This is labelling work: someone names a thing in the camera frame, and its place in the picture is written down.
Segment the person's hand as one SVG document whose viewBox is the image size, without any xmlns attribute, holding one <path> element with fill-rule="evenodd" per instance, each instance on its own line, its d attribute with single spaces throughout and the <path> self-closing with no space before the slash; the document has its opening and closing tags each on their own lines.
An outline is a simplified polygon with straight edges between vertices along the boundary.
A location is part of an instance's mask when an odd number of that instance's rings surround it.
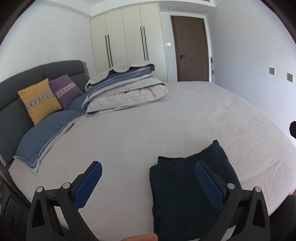
<svg viewBox="0 0 296 241">
<path fill-rule="evenodd" d="M 158 236 L 155 233 L 147 233 L 143 235 L 127 237 L 122 239 L 121 241 L 158 241 Z"/>
</svg>

